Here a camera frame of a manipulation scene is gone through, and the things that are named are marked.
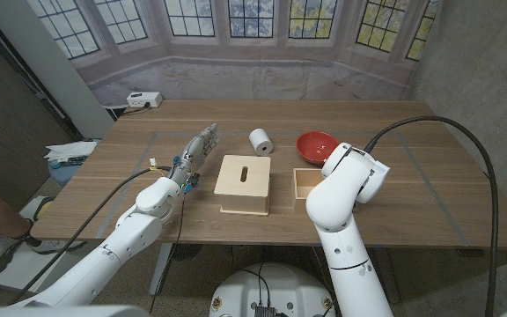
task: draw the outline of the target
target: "power strip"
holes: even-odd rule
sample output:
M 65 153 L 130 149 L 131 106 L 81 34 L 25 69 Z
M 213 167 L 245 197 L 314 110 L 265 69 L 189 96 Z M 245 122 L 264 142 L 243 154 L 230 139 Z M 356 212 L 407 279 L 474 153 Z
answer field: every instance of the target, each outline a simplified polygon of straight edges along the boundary
M 129 107 L 144 107 L 146 102 L 150 102 L 150 107 L 159 107 L 162 103 L 162 95 L 159 92 L 132 92 L 127 97 Z

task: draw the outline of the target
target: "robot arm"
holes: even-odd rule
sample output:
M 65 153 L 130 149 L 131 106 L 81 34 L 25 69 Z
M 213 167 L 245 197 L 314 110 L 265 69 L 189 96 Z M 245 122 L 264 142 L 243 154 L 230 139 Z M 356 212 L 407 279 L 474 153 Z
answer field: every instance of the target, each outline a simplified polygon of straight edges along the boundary
M 90 304 L 128 259 L 152 244 L 162 224 L 172 215 L 170 199 L 196 187 L 201 167 L 220 142 L 213 124 L 194 137 L 181 159 L 174 160 L 168 177 L 162 177 L 138 194 L 136 203 L 117 221 L 116 227 L 98 247 L 45 291 L 11 307 L 82 306 Z
M 352 209 L 380 189 L 389 168 L 371 155 L 340 144 L 322 168 L 326 177 L 306 198 L 326 255 L 335 294 L 348 316 L 392 316 Z

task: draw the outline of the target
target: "backdrop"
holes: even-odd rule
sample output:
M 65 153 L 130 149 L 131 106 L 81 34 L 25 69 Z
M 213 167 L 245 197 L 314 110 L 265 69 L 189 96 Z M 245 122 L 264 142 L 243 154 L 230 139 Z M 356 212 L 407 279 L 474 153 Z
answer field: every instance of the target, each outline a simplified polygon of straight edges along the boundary
M 403 99 L 437 0 L 28 0 L 104 106 Z

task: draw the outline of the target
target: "paper towel roll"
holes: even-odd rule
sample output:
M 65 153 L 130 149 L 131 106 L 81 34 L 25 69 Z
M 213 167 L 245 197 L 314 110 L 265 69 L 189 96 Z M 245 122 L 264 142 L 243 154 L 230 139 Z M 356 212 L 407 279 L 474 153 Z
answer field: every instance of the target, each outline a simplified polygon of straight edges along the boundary
M 255 129 L 250 133 L 250 143 L 255 150 L 255 154 L 259 156 L 266 156 L 273 150 L 273 144 L 263 129 Z

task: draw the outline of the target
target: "window pane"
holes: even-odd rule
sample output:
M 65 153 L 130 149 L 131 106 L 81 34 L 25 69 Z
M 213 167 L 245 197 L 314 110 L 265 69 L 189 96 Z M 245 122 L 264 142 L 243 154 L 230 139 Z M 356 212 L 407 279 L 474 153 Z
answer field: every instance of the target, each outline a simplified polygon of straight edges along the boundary
M 303 31 L 303 37 L 307 39 L 316 37 L 316 24 L 318 23 L 317 19 L 314 20 L 305 20 L 305 30 Z
M 172 23 L 173 35 L 187 35 L 183 18 L 169 18 Z
M 242 0 L 229 0 L 228 8 L 230 9 L 230 16 L 232 18 L 244 17 L 244 5 Z
M 246 19 L 246 36 L 257 37 L 257 18 Z
M 99 12 L 101 13 L 101 17 L 105 20 L 105 23 L 108 25 L 112 25 L 114 23 L 113 13 L 111 13 L 111 10 L 109 10 L 108 5 L 106 4 L 100 4 L 97 6 L 99 9 Z
M 115 42 L 123 43 L 125 41 L 118 25 L 109 26 L 109 32 L 111 32 L 111 35 L 113 35 L 113 39 Z
M 318 30 L 316 31 L 317 38 L 327 38 L 330 36 L 332 29 L 332 20 L 320 20 L 318 23 Z
M 57 2 L 62 11 L 77 9 L 76 4 L 74 4 L 74 0 L 57 0 Z
M 84 48 L 82 48 L 81 43 L 77 40 L 75 35 L 64 38 L 63 41 L 66 43 L 72 57 L 85 55 Z
M 305 18 L 318 18 L 320 13 L 320 0 L 307 0 Z
M 81 17 L 81 14 L 78 10 L 69 11 L 64 13 L 66 19 L 70 22 L 71 27 L 74 30 L 74 33 L 81 33 L 87 31 L 87 24 L 84 22 L 84 18 Z
M 97 7 L 117 44 L 147 37 L 134 0 L 100 1 Z
M 164 0 L 164 2 L 173 35 L 215 36 L 210 0 Z
M 42 4 L 42 7 L 44 8 L 46 14 L 56 13 L 56 8 L 50 2 L 50 0 L 40 0 L 40 4 Z
M 130 27 L 129 22 L 119 23 L 119 28 L 121 29 L 122 36 L 124 36 L 124 40 L 133 41 L 136 39 L 132 33 L 132 28 Z
M 369 44 L 369 39 L 371 38 L 372 27 L 367 25 L 362 25 L 361 30 L 359 31 L 359 36 L 357 37 L 357 42 L 362 44 Z
M 121 0 L 121 6 L 129 20 L 140 19 L 133 0 Z
M 289 37 L 327 39 L 334 22 L 337 0 L 292 0 Z
M 273 18 L 273 0 L 260 0 L 260 18 Z
M 260 37 L 273 37 L 272 18 L 260 18 Z
M 273 37 L 273 3 L 273 0 L 244 0 L 242 5 L 242 0 L 229 0 L 231 36 Z
M 385 33 L 383 43 L 380 45 L 380 49 L 390 52 L 393 49 L 394 40 L 396 40 L 396 33 L 388 32 Z
M 124 10 L 121 7 L 121 3 L 110 2 L 107 4 L 109 8 L 111 8 L 111 12 L 113 13 L 113 17 L 117 23 L 124 22 L 127 20 L 127 17 L 124 15 Z
M 305 18 L 306 0 L 292 0 L 290 3 L 290 18 Z
M 212 25 L 212 18 L 199 18 L 199 26 L 201 27 L 201 35 L 215 35 L 215 28 Z
M 303 20 L 292 19 L 289 26 L 289 37 L 300 39 L 303 37 Z
M 426 13 L 424 15 L 428 18 L 435 18 L 438 3 L 439 0 L 430 0 L 430 2 L 428 3 L 428 8 L 426 9 Z
M 231 18 L 230 19 L 230 35 L 231 36 L 244 36 L 244 19 Z
M 181 12 L 180 0 L 165 0 L 165 7 L 170 17 L 183 15 Z
M 320 9 L 320 18 L 333 18 L 334 11 L 335 11 L 335 0 L 322 0 L 322 8 Z
M 146 32 L 142 27 L 142 22 L 140 20 L 130 21 L 130 26 L 132 26 L 132 31 L 134 32 L 137 39 L 143 39 L 146 37 Z
M 257 0 L 244 0 L 244 10 L 246 18 L 257 18 Z
M 187 27 L 187 35 L 201 35 L 198 18 L 185 18 L 185 26 Z
M 420 57 L 422 56 L 423 46 L 426 44 L 431 25 L 433 24 L 433 20 L 436 17 L 437 4 L 438 0 L 430 0 L 428 2 L 428 7 L 423 13 L 420 27 L 418 27 L 418 30 L 416 31 L 414 41 L 412 42 L 412 46 L 410 47 L 410 50 L 406 56 L 407 58 L 413 59 L 415 61 L 420 60 Z
M 424 41 L 414 40 L 414 42 L 412 42 L 412 47 L 408 51 L 408 58 L 419 61 L 420 56 L 422 55 L 422 48 L 425 43 L 426 42 Z
M 68 20 L 63 14 L 50 16 L 50 21 L 62 37 L 70 36 L 74 33 L 68 24 Z
M 422 23 L 420 23 L 420 27 L 418 28 L 418 33 L 415 35 L 415 37 L 417 39 L 426 41 L 432 23 L 433 20 L 431 18 L 423 18 Z
M 180 0 L 183 15 L 188 17 L 196 17 L 197 10 L 195 8 L 195 0 Z
M 373 31 L 371 32 L 371 39 L 369 40 L 369 45 L 374 48 L 380 48 L 380 43 L 383 41 L 383 36 L 385 36 L 384 30 L 381 30 L 377 27 L 373 27 Z
M 195 0 L 199 17 L 212 17 L 210 0 Z
M 93 52 L 97 50 L 97 44 L 93 40 L 92 34 L 89 32 L 83 32 L 77 35 L 77 38 L 81 42 L 86 52 Z
M 407 5 L 408 0 L 369 0 L 357 43 L 390 52 Z

